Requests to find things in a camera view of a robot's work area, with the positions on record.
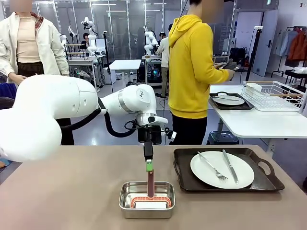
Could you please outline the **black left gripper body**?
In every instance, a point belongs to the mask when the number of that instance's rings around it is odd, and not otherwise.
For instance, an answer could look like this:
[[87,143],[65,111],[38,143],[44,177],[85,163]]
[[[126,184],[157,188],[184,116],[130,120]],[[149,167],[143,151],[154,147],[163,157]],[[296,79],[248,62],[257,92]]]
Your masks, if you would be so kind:
[[138,142],[151,142],[152,144],[162,143],[162,134],[160,126],[143,126],[138,129]]

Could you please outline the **person left hand grey glove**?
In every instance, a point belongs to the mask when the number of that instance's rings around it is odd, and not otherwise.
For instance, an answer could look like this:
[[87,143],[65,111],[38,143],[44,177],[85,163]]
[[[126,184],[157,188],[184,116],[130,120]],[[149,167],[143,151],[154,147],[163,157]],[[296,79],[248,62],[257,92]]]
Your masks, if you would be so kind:
[[228,62],[228,63],[222,63],[222,64],[216,64],[214,65],[216,69],[229,69],[229,70],[237,70],[237,63],[236,62]]

